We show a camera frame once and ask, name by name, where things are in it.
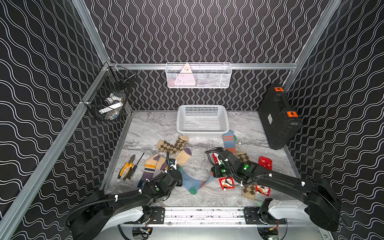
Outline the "blue orange striped sock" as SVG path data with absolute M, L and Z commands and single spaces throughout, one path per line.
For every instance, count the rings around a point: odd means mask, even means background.
M 237 152 L 235 142 L 237 138 L 234 135 L 233 131 L 228 131 L 227 133 L 223 134 L 223 142 L 225 150 L 235 154 Z

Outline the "blue sock green toe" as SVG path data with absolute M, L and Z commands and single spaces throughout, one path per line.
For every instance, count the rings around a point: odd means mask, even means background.
M 192 195 L 195 195 L 202 187 L 214 180 L 213 174 L 210 174 L 207 180 L 197 180 L 189 176 L 182 167 L 178 167 L 178 171 L 182 174 L 183 187 Z

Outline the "white plastic basket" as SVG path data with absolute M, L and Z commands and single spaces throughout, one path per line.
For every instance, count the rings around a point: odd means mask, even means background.
M 187 137 L 221 137 L 230 130 L 227 110 L 221 105 L 182 105 L 177 131 Z

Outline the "cream purple striped sock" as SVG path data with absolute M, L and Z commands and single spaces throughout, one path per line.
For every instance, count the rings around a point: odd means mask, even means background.
M 168 164 L 183 166 L 192 156 L 192 151 L 189 148 L 184 148 L 174 158 L 169 158 L 169 161 L 165 161 L 161 166 L 161 171 L 168 170 Z

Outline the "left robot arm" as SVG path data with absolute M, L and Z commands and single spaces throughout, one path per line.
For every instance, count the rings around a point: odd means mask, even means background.
M 171 169 L 145 182 L 135 191 L 120 195 L 106 195 L 103 191 L 97 191 L 64 218 L 64 227 L 72 233 L 75 240 L 92 240 L 114 216 L 160 202 L 182 184 L 182 174 Z

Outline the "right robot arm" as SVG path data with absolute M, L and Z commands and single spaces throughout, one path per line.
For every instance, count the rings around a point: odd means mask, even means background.
M 205 154 L 218 159 L 217 163 L 211 161 L 215 178 L 233 178 L 243 187 L 260 185 L 277 190 L 302 202 L 304 213 L 318 227 L 330 232 L 339 228 L 342 202 L 326 180 L 303 180 L 284 175 L 249 160 L 241 161 L 223 148 L 214 148 Z

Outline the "beige argyle sock right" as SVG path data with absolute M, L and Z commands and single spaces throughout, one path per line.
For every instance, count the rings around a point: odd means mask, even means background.
M 242 162 L 249 161 L 248 155 L 243 151 L 237 151 L 235 156 Z M 246 199 L 254 201 L 256 199 L 256 187 L 255 186 L 244 186 L 242 187 L 242 196 Z

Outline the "beige argyle sock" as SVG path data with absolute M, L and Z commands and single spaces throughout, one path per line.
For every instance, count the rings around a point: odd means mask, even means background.
M 181 152 L 186 144 L 189 142 L 189 138 L 187 136 L 179 136 L 174 144 L 170 144 L 165 140 L 160 140 L 155 147 L 163 153 L 170 153 L 170 155 L 174 155 L 176 153 Z
M 237 151 L 235 156 L 242 162 L 249 161 L 248 155 L 243 151 Z M 246 199 L 254 201 L 256 199 L 256 187 L 255 186 L 244 186 L 242 187 L 242 196 Z

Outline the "black screwdriver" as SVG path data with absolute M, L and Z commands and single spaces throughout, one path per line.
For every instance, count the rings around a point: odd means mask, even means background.
M 133 161 L 135 160 L 135 155 L 133 155 L 131 158 L 130 158 L 130 160 L 129 160 L 129 162 L 128 162 L 128 165 L 127 165 L 127 167 L 128 167 L 128 172 L 127 172 L 127 174 L 123 177 L 123 181 L 125 181 L 125 180 L 130 180 L 132 177 L 133 177 L 133 175 L 135 174 L 135 172 L 136 172 L 136 169 L 137 169 L 137 167 L 138 167 L 138 163 L 140 162 L 140 160 L 142 159 L 142 157 L 144 156 L 144 154 L 142 154 L 142 156 L 140 157 L 140 159 L 139 159 L 139 161 L 137 162 L 137 164 L 136 165 L 134 165 L 134 163 L 133 163 Z

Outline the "beige argyle sock left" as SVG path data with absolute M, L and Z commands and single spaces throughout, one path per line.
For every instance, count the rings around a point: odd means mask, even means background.
M 170 153 L 170 155 L 174 155 L 176 153 L 181 152 L 186 144 L 189 142 L 189 138 L 187 136 L 179 136 L 174 144 L 170 144 L 165 140 L 160 140 L 155 147 L 163 153 Z

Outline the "black tool case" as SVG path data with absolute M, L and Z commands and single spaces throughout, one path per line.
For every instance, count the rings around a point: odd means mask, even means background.
M 269 86 L 258 112 L 268 144 L 273 150 L 282 149 L 303 126 L 281 85 Z

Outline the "white items in black basket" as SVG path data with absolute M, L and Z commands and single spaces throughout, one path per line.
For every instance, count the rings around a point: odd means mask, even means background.
M 104 120 L 116 120 L 120 114 L 120 110 L 123 108 L 126 96 L 123 93 L 111 93 L 108 98 L 105 99 L 105 107 L 99 110 Z

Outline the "pink triangular item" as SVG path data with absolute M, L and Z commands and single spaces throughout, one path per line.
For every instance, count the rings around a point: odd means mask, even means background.
M 182 70 L 177 75 L 174 84 L 177 87 L 192 87 L 196 85 L 196 80 L 189 63 L 186 63 L 183 66 Z

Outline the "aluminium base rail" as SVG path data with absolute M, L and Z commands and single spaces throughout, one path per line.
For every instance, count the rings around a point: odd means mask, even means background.
M 162 227 L 314 227 L 315 224 L 299 212 L 290 215 L 271 214 L 266 207 L 137 207 L 125 213 L 124 223 Z

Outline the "yellow handled pliers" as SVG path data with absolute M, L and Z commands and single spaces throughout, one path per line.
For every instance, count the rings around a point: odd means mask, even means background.
M 124 172 L 129 171 L 133 167 L 133 161 L 135 160 L 135 158 L 136 155 L 132 155 L 130 160 L 123 165 L 123 167 L 119 171 L 118 179 L 121 179 L 123 176 L 125 176 Z

